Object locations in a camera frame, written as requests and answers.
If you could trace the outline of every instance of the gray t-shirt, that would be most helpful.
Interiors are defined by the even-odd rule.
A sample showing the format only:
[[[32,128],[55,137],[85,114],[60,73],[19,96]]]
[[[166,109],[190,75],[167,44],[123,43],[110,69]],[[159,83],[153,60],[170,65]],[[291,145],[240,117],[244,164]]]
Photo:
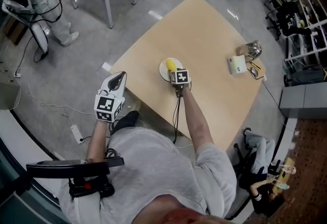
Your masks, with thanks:
[[[220,217],[226,215],[235,198],[233,167],[226,153],[213,144],[198,149],[196,167],[168,138],[149,129],[121,129],[112,136],[109,147],[124,158],[125,165],[110,168],[108,177],[115,194],[98,202],[101,223],[132,223],[148,203],[163,194],[202,214]],[[63,180],[60,207],[72,223],[78,223],[68,190],[68,181]]]

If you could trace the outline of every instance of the hair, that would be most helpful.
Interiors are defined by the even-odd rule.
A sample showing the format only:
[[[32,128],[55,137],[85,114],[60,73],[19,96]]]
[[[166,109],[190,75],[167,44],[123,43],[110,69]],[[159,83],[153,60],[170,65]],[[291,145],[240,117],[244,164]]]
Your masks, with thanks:
[[[277,197],[269,203],[269,208],[267,209],[265,215],[268,218],[271,217],[277,211],[277,209],[279,209],[280,206],[283,205],[284,202],[285,199],[283,195],[281,194],[277,195]]]

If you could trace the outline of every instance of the concrete floor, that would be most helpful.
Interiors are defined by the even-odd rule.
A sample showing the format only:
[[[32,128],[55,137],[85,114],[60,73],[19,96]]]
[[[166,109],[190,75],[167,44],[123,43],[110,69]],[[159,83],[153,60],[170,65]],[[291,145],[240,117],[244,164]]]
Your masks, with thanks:
[[[62,0],[64,13],[73,24],[72,30],[79,31],[80,38],[66,48],[60,46],[54,38],[51,39],[50,53],[40,63],[33,62],[37,46],[34,40],[31,41],[21,70],[33,95],[48,104],[69,105],[82,112],[93,113],[95,94],[108,75],[101,68],[102,64],[107,62],[113,65],[134,42],[158,22],[159,16],[165,16],[182,1],[184,0],[138,0],[133,6],[131,0],[111,0],[114,27],[109,29],[103,21],[105,9],[102,0],[78,0],[79,7],[76,10],[69,0]],[[269,10],[264,7],[264,0],[206,1],[216,8],[247,42],[255,39],[260,41],[263,48],[261,60],[267,69],[266,85],[278,102],[283,87],[284,42],[282,39],[282,42],[276,42],[274,35],[266,29],[269,24],[265,20],[265,15]],[[237,15],[239,20],[227,10]],[[16,47],[5,39],[1,58],[12,72],[18,66],[30,37],[31,34],[28,32]],[[84,137],[92,133],[94,116],[80,114],[69,108],[52,107],[59,110],[53,112],[27,96],[23,78],[18,79],[18,82],[22,87],[22,96],[15,112],[30,132],[48,150],[60,154],[65,159],[84,158],[88,140],[78,145],[70,130],[71,122],[61,113],[73,119]],[[124,114],[128,112],[127,107],[133,101],[133,95],[126,92],[126,98]],[[141,119],[148,127],[155,128],[166,136],[173,135],[173,127],[149,108],[142,108]],[[282,128],[281,120],[284,118],[262,85],[244,127],[249,126],[267,138],[278,139]],[[241,133],[236,136],[235,142],[242,142]],[[189,140],[180,138],[177,143],[183,146],[189,143]],[[182,150],[192,154],[192,146]],[[227,153],[231,161],[236,163],[236,153],[232,146]]]

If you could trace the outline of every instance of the brown floor mat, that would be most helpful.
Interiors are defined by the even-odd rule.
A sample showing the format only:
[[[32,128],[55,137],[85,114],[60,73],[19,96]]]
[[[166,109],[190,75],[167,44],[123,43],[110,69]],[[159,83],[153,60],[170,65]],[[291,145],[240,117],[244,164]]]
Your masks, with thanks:
[[[283,192],[285,203],[269,219],[253,212],[245,224],[327,223],[327,121],[298,120],[296,128],[289,154],[296,174]]]

